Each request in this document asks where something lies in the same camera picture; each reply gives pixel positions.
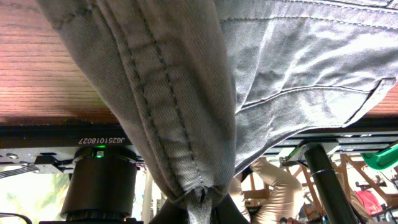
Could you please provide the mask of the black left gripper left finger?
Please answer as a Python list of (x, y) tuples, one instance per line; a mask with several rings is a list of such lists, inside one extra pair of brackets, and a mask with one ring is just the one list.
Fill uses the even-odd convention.
[(188, 213), (167, 199), (149, 224), (188, 224)]

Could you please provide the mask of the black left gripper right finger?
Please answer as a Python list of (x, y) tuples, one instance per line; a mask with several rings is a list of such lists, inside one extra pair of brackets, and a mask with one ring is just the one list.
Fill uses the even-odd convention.
[(214, 208), (214, 224), (249, 224), (229, 194)]

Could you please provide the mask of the grey shorts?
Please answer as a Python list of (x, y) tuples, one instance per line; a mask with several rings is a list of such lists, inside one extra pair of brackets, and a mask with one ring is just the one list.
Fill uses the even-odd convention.
[(396, 1), (39, 1), (188, 223), (266, 149), (397, 83)]

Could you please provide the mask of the black cylindrical arm base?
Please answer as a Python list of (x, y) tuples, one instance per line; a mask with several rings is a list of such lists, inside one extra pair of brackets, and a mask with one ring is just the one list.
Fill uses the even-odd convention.
[(39, 156), (34, 166), (45, 173), (70, 173), (60, 212), (62, 223), (139, 223), (131, 216), (137, 154), (122, 146), (79, 149), (72, 160)]

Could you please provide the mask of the white gloved hand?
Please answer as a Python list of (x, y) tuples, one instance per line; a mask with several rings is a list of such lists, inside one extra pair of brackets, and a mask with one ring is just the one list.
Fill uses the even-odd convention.
[(295, 218), (304, 204), (302, 184), (297, 178), (267, 162), (264, 157), (257, 159), (249, 168), (264, 184), (270, 186), (272, 191), (258, 212), (250, 215), (241, 187), (243, 175), (240, 173), (234, 177), (228, 193), (241, 215), (249, 223), (279, 223), (283, 218)]

